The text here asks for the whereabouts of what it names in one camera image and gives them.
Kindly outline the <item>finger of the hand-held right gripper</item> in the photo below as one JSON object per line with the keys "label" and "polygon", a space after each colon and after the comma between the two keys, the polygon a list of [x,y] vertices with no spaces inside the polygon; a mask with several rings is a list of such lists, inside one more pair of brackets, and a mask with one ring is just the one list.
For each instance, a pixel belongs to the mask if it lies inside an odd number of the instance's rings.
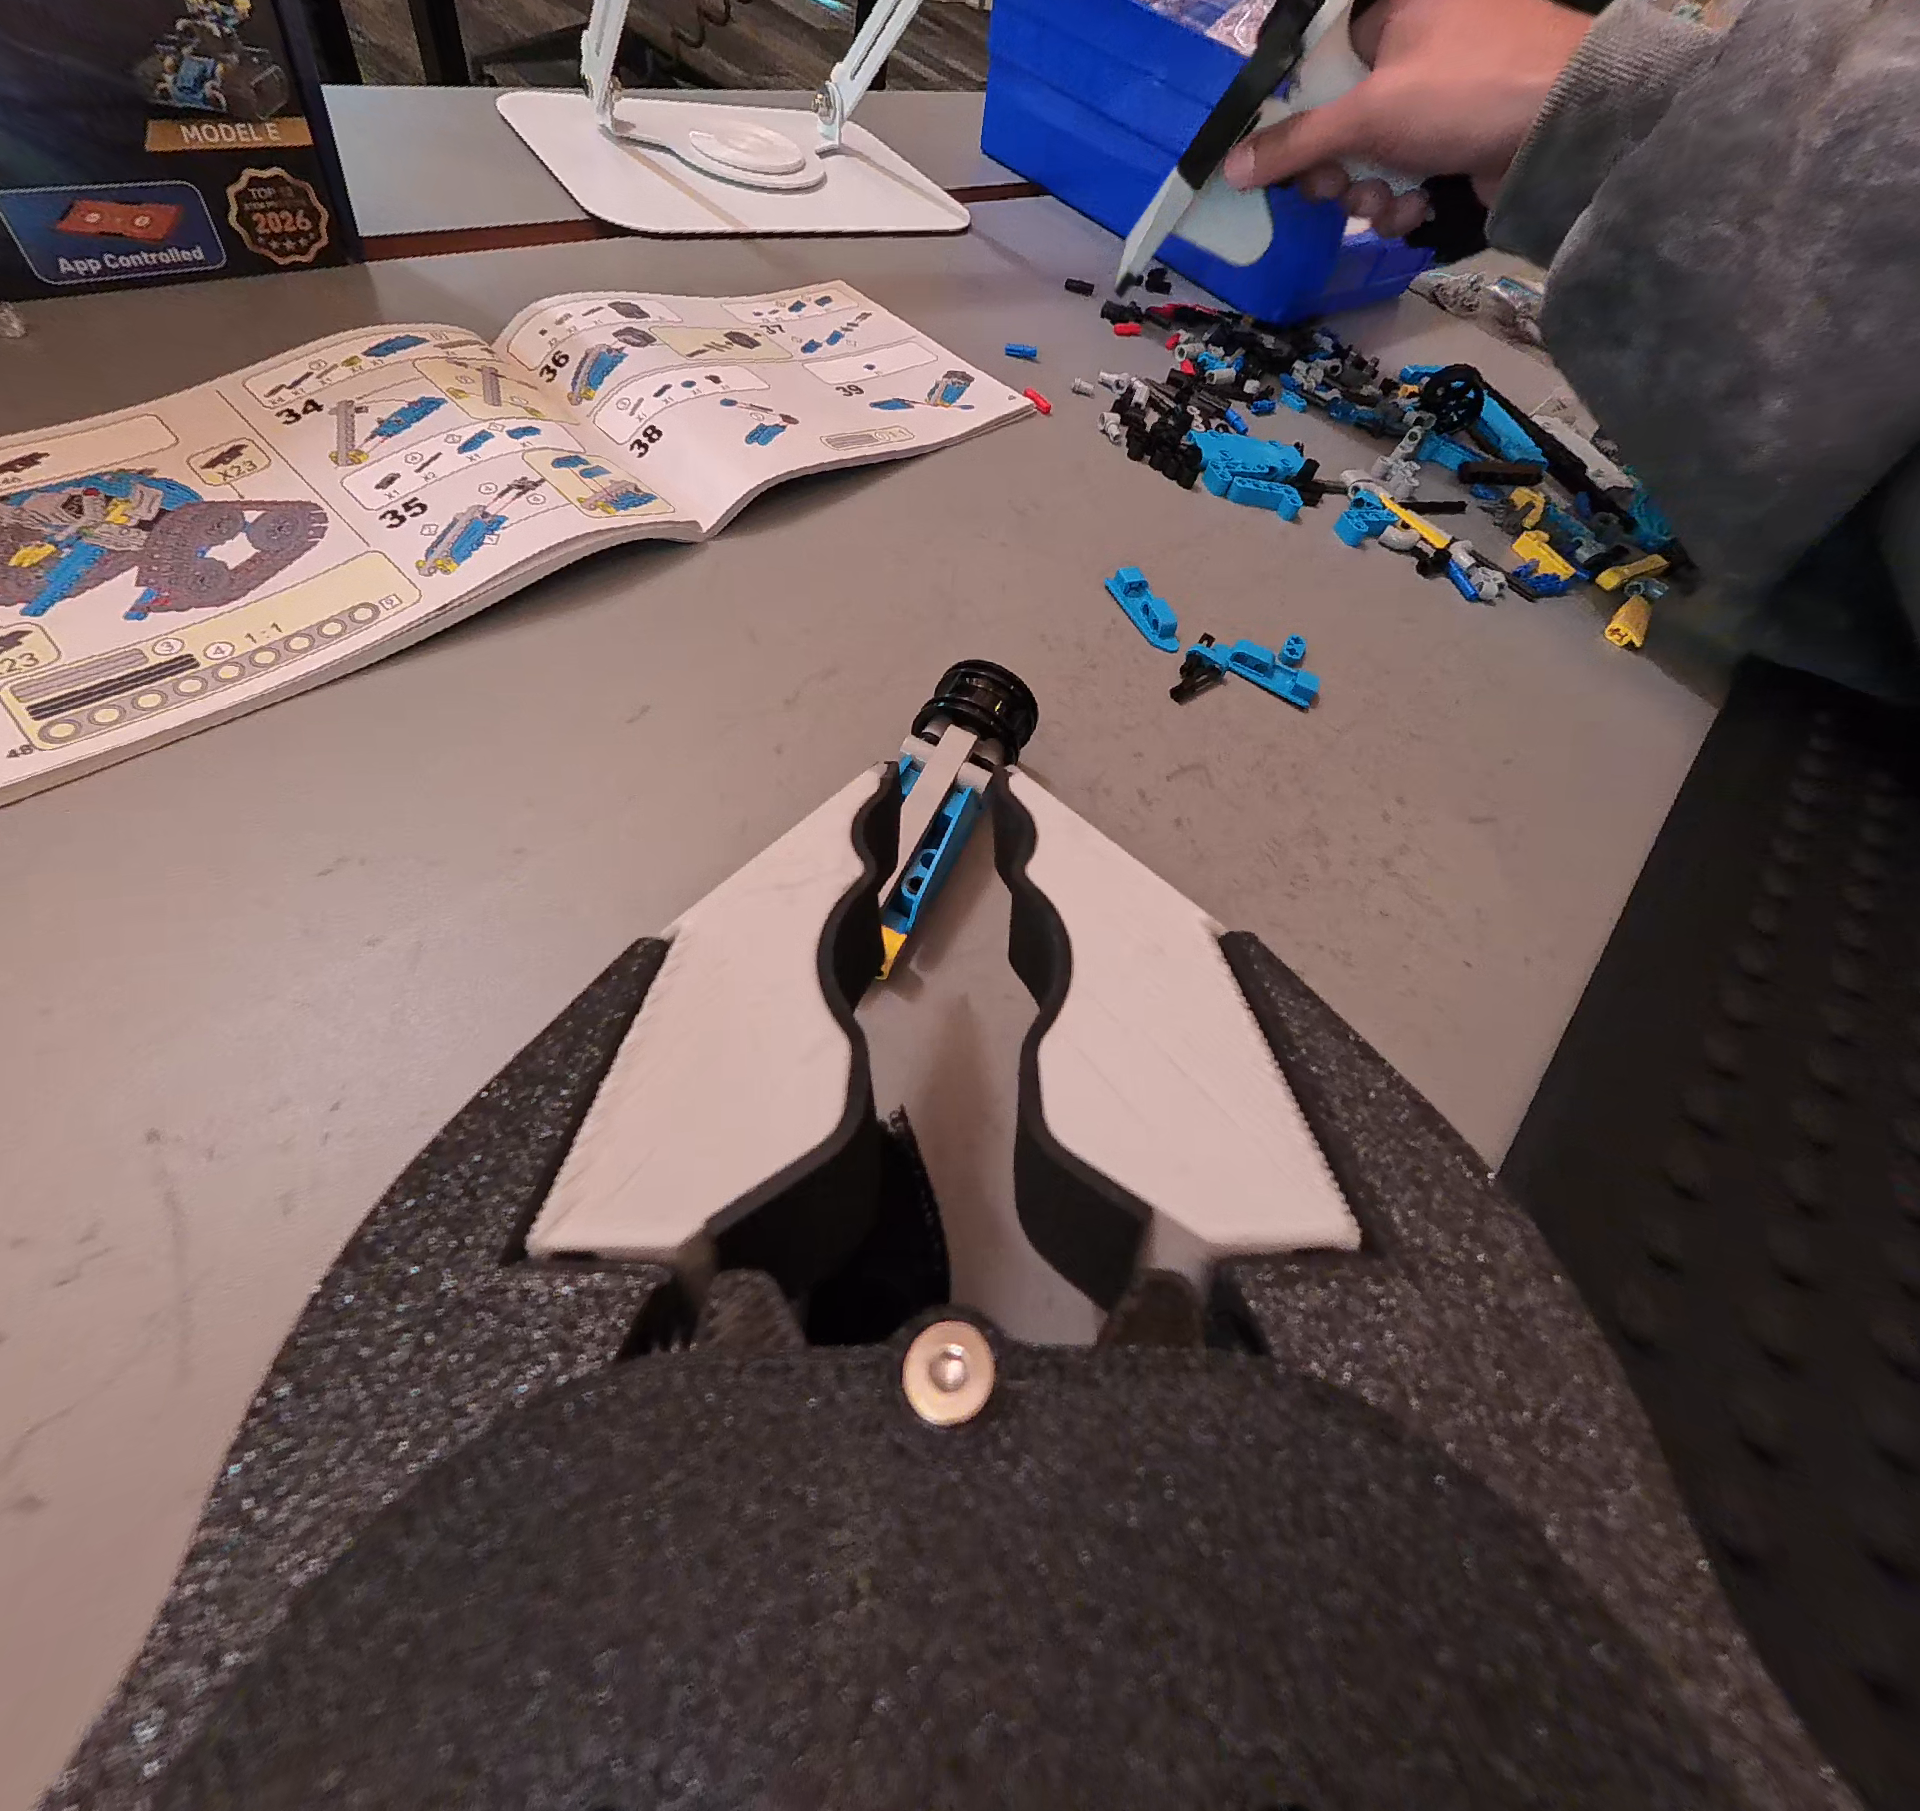
{"label": "finger of the hand-held right gripper", "polygon": [[1269,197],[1226,183],[1221,167],[1254,128],[1319,110],[1368,76],[1370,67],[1353,44],[1355,3],[1277,0],[1271,6],[1254,49],[1123,241],[1117,287],[1139,283],[1167,244],[1235,269],[1260,263],[1275,239]]}

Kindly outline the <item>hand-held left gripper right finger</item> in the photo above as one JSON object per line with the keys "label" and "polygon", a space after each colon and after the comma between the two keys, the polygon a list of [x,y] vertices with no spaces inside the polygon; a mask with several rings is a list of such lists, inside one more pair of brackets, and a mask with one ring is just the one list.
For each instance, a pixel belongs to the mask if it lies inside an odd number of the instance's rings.
{"label": "hand-held left gripper right finger", "polygon": [[1095,1310],[1150,1271],[1363,1248],[1254,1007],[1253,943],[1021,769],[993,786],[1021,1039],[1021,1228]]}

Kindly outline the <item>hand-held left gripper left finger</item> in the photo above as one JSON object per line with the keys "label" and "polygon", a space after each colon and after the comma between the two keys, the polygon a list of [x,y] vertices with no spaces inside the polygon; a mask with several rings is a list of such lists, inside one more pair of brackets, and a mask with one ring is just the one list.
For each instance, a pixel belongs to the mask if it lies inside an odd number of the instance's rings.
{"label": "hand-held left gripper left finger", "polygon": [[899,772],[862,768],[664,933],[637,1014],[528,1224],[534,1261],[767,1272],[816,1340],[950,1300],[919,1145],[877,1112],[855,1007],[881,964]]}

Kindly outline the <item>pile of small building pieces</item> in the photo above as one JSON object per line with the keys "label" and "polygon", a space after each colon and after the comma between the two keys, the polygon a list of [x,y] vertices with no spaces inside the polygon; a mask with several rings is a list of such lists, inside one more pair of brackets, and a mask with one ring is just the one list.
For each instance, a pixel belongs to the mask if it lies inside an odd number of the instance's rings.
{"label": "pile of small building pieces", "polygon": [[1639,649],[1654,606],[1691,592],[1693,553],[1645,482],[1561,406],[1525,408],[1489,375],[1476,432],[1418,408],[1434,366],[1391,364],[1324,323],[1277,326],[1163,298],[1101,304],[1117,337],[1156,334],[1167,369],[1078,381],[1130,460],[1294,524],[1333,502],[1333,536],[1379,549],[1470,605],[1610,598],[1602,633]]}

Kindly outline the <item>blue angled panel piece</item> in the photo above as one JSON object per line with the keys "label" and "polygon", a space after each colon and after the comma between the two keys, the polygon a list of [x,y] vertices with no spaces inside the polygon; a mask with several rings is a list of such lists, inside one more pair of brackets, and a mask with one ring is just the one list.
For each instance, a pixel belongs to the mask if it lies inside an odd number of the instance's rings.
{"label": "blue angled panel piece", "polygon": [[1180,652],[1180,614],[1171,603],[1160,596],[1139,566],[1123,564],[1103,580],[1103,588],[1114,598],[1121,612],[1139,631],[1139,635],[1160,652]]}
{"label": "blue angled panel piece", "polygon": [[1308,657],[1302,670],[1287,671],[1279,664],[1282,647],[1263,647],[1254,641],[1221,642],[1204,638],[1193,647],[1208,647],[1227,671],[1267,694],[1282,698],[1285,704],[1308,710],[1322,697],[1322,680],[1308,670]]}

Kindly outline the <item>black wheel blue beam assembly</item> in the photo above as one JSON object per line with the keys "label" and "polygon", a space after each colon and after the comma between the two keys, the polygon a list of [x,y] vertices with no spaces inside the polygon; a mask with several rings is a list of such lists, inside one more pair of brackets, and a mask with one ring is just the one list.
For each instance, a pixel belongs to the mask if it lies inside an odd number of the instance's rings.
{"label": "black wheel blue beam assembly", "polygon": [[899,843],[878,898],[878,981],[889,979],[957,869],[996,774],[1018,766],[1038,724],[1035,694],[991,660],[948,667],[924,701],[898,757]]}

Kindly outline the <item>person's right forearm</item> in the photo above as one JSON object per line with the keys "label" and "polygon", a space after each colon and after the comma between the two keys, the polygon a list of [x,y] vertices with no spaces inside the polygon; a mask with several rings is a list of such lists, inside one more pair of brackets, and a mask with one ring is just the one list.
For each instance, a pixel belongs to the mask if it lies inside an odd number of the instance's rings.
{"label": "person's right forearm", "polygon": [[1491,239],[1693,557],[1710,644],[1917,703],[1919,0],[1617,0]]}

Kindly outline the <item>person's right hand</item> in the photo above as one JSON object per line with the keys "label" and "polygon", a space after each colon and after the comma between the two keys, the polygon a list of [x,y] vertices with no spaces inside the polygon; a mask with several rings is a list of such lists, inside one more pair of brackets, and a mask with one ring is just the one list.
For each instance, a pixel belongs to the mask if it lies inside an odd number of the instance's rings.
{"label": "person's right hand", "polygon": [[1370,75],[1235,143],[1221,176],[1336,201],[1387,239],[1428,219],[1429,176],[1492,208],[1592,22],[1550,0],[1378,0],[1353,22]]}

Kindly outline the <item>blue plastic bin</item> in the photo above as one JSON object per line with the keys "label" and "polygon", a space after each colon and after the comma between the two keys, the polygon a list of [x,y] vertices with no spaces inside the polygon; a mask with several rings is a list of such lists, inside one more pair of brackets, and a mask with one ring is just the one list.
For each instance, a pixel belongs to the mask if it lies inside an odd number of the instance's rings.
{"label": "blue plastic bin", "polygon": [[[982,146],[1126,237],[1242,63],[1139,0],[996,0]],[[1187,233],[1167,239],[1160,261],[1226,307],[1283,326],[1398,298],[1434,263],[1297,192],[1269,192],[1265,210],[1250,263]]]}

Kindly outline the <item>white folding stand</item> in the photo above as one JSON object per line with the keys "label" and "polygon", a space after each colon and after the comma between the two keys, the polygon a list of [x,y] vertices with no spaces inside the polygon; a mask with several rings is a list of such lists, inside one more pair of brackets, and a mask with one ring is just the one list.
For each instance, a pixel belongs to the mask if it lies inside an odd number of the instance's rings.
{"label": "white folding stand", "polygon": [[631,0],[592,0],[581,94],[516,89],[498,114],[581,208],[651,237],[952,236],[970,213],[851,117],[924,0],[877,0],[804,110],[622,96]]}

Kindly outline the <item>open instruction booklet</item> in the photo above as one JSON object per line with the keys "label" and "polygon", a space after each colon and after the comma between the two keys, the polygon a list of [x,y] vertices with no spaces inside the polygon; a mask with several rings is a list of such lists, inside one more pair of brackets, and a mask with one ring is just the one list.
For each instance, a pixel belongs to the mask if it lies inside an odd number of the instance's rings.
{"label": "open instruction booklet", "polygon": [[1038,399],[846,282],[324,335],[5,435],[2,800],[358,671],[563,566]]}

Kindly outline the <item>dark blue toy box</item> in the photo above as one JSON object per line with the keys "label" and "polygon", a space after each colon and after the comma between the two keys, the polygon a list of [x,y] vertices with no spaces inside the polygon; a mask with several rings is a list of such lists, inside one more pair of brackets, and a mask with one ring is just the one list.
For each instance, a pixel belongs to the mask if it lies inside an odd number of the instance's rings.
{"label": "dark blue toy box", "polygon": [[338,0],[2,0],[2,296],[361,259]]}

